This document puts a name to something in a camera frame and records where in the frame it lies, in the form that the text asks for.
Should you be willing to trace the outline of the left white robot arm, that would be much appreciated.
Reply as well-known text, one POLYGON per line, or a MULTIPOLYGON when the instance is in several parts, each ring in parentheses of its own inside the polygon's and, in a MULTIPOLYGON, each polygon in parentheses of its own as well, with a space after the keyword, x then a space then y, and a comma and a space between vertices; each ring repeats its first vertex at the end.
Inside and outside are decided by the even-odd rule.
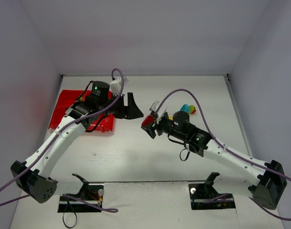
POLYGON ((15 161, 10 167, 16 185, 38 203, 44 203, 56 194, 58 182, 50 177, 53 168, 100 115, 112 114, 115 118, 128 120, 143 117, 133 93, 127 94, 128 104, 124 104, 123 79, 115 78, 111 83, 91 81, 90 84, 90 94, 81 93, 76 98, 41 147, 23 162, 15 161))

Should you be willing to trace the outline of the green lego cube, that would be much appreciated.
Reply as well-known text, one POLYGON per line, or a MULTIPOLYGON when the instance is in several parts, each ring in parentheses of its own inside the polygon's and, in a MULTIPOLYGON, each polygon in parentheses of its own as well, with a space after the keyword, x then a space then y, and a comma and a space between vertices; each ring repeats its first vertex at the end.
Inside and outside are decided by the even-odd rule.
POLYGON ((196 108, 194 105, 190 105, 189 106, 189 114, 195 114, 196 113, 196 108))

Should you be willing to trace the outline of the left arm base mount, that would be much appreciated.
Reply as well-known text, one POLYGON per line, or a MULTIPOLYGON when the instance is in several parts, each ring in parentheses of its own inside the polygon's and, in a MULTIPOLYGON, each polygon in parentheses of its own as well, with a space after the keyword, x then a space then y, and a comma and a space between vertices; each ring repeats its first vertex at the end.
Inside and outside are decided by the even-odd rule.
POLYGON ((104 184, 90 182, 73 173, 73 179, 59 181, 57 194, 59 213, 98 213, 102 207, 104 184))

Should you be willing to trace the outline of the teal lego block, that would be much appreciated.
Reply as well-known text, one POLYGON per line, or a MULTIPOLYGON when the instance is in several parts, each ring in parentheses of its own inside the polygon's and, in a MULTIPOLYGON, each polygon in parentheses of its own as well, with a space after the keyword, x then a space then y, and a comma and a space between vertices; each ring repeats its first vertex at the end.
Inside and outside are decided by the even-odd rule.
POLYGON ((181 107, 180 111, 183 111, 183 112, 186 112, 186 113, 189 114, 189 113, 190 113, 190 106, 187 105, 187 104, 184 104, 184 105, 181 107))

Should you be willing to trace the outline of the red curved lego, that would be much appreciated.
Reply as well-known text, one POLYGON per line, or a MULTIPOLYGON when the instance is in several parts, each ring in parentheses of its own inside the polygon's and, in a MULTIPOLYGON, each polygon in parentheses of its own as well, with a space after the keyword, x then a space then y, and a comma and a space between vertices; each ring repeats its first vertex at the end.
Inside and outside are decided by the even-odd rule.
POLYGON ((152 115, 148 115, 144 121, 142 122, 141 126, 149 126, 149 125, 153 125, 155 121, 155 117, 152 115))

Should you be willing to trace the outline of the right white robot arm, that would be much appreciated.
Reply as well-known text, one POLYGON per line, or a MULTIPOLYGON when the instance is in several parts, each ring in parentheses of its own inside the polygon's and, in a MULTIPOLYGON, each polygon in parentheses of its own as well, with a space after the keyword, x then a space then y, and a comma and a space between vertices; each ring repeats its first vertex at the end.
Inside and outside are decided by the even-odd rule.
POLYGON ((210 173, 204 188, 211 193, 233 193, 250 197, 266 209, 275 210, 287 186, 281 163, 272 160, 257 160, 217 143, 210 133, 190 123, 186 112, 176 112, 172 119, 168 114, 148 115, 141 128, 152 138, 167 134, 168 139, 184 146, 188 152, 218 162, 234 172, 238 177, 223 177, 218 172, 210 173))

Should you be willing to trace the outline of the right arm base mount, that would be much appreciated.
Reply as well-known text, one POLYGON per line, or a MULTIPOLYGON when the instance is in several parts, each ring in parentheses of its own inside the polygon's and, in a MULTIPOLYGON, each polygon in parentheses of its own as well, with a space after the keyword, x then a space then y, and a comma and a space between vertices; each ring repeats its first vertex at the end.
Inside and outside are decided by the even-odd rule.
POLYGON ((214 187, 219 173, 213 172, 203 183, 189 183, 191 210, 223 210, 235 209, 233 194, 220 194, 214 187))

